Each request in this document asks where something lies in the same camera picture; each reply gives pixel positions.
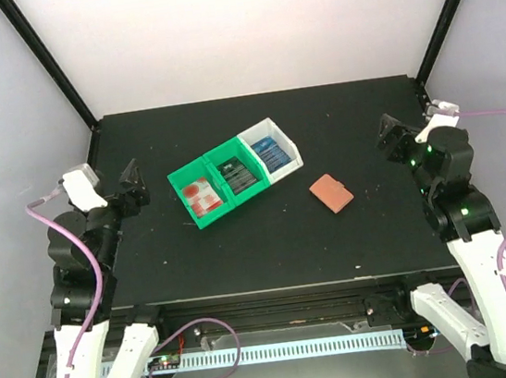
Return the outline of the pink leather card holder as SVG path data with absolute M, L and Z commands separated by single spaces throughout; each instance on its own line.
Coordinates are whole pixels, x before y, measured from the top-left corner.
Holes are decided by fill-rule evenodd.
M 333 213 L 339 213 L 354 199 L 353 194 L 329 174 L 321 176 L 309 190 Z

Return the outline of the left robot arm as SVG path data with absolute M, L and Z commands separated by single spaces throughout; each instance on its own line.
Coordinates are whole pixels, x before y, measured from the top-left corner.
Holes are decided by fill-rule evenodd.
M 151 197 L 137 161 L 126 166 L 119 184 L 119 192 L 104 195 L 92 167 L 77 165 L 25 209 L 47 226 L 47 252 L 54 262 L 56 378 L 141 378 L 153 350 L 168 347 L 174 337 L 172 324 L 158 318 L 157 308 L 134 308 L 111 370 L 101 374 L 122 223 L 140 214 Z

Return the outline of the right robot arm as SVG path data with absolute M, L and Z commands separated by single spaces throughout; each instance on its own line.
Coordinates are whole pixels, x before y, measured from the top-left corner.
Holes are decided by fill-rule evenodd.
M 506 378 L 506 236 L 492 203 L 470 182 L 475 154 L 457 126 L 458 106 L 428 107 L 419 129 L 384 114 L 377 145 L 387 160 L 409 168 L 426 220 L 461 268 L 479 314 L 432 281 L 405 288 L 393 308 L 402 319 L 421 316 L 435 326 L 463 357 L 469 378 Z

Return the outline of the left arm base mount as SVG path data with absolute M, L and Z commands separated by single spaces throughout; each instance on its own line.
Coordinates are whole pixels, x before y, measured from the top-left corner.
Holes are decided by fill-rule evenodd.
M 186 332 L 192 327 L 180 328 L 179 322 L 173 322 L 167 308 L 159 305 L 140 305 L 130 309 L 112 311 L 111 324 L 116 331 L 122 332 L 119 352 L 130 358 L 151 357 L 163 348 L 170 347 L 170 337 L 174 346 L 182 351 Z

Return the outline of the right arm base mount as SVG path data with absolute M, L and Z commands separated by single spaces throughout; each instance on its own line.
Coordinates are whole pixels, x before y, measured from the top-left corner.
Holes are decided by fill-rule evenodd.
M 363 303 L 371 326 L 409 323 L 413 319 L 412 306 L 402 288 L 373 293 L 366 296 Z

